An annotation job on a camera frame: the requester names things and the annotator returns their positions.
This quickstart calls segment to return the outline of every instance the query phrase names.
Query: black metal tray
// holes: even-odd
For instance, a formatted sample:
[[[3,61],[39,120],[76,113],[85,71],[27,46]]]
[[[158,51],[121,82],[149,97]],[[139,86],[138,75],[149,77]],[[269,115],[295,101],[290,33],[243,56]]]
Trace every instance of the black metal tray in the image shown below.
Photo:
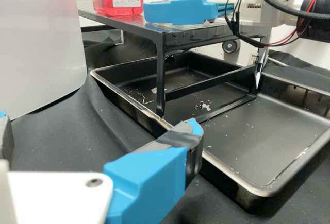
[[[327,119],[263,94],[251,95],[245,86],[251,85],[253,74],[167,102],[161,119],[154,113],[156,61],[99,68],[91,75],[109,99],[154,136],[196,117],[205,131],[201,173],[245,208],[259,207],[278,193],[330,138]],[[176,55],[166,62],[165,88],[171,91],[237,68],[191,52]],[[230,103],[236,108],[229,108]],[[214,111],[219,115],[208,119]]]

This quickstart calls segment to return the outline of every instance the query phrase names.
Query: screw hole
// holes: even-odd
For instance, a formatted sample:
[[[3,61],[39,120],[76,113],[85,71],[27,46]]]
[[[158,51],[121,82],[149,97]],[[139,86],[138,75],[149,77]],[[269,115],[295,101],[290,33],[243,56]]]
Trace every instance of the screw hole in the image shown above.
[[[102,179],[91,179],[86,183],[86,186],[89,188],[94,188],[100,186],[102,183]]]

